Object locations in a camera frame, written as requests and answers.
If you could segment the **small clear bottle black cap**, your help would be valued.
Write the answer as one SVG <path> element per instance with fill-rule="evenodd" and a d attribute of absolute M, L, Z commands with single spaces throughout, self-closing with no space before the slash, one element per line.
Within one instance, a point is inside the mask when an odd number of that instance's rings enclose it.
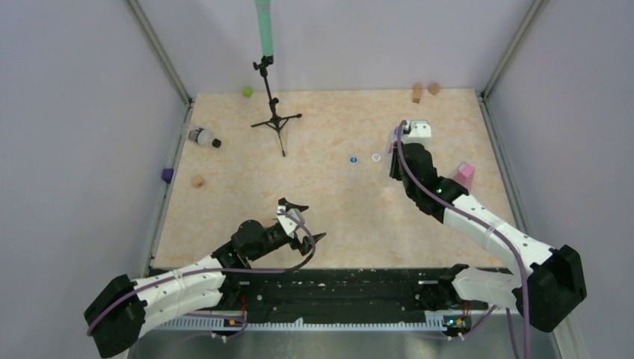
<path fill-rule="evenodd" d="M 188 132 L 188 140 L 195 142 L 201 147 L 220 148 L 222 145 L 222 141 L 212 131 L 202 127 L 191 129 Z"/>

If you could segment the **clear plastic bottle white cap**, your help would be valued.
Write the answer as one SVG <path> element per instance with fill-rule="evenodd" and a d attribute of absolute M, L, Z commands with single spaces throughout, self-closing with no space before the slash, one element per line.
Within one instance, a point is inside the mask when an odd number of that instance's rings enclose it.
<path fill-rule="evenodd" d="M 388 138 L 387 138 L 386 150 L 384 153 L 384 169 L 387 171 L 387 173 L 390 172 L 390 169 L 392 167 L 393 156 L 395 152 L 394 146 L 397 139 L 397 130 L 398 130 L 397 128 L 394 128 L 388 134 Z"/>

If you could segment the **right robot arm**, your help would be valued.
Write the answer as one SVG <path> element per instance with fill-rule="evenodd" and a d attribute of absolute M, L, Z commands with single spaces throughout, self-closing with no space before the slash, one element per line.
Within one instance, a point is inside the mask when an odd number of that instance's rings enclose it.
<path fill-rule="evenodd" d="M 554 248 L 493 214 L 464 186 L 438 175 L 422 144 L 394 141 L 392 155 L 390 177 L 421 212 L 469 236 L 507 268 L 503 273 L 452 266 L 439 281 L 444 306 L 482 301 L 516 308 L 533 328 L 549 333 L 586 299 L 582 259 L 574 248 Z"/>

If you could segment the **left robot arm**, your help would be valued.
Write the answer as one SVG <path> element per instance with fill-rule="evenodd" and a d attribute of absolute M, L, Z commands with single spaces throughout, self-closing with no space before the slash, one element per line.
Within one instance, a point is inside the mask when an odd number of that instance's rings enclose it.
<path fill-rule="evenodd" d="M 227 243 L 201 260 L 153 277 L 131 279 L 122 274 L 110 280 L 84 311 L 87 336 L 99 356 L 115 358 L 152 329 L 185 314 L 217 305 L 222 309 L 236 306 L 240 290 L 229 282 L 231 275 L 285 273 L 285 269 L 251 266 L 284 245 L 304 258 L 293 269 L 304 267 L 325 236 L 307 229 L 302 216 L 307 209 L 281 198 L 272 225 L 244 221 Z"/>

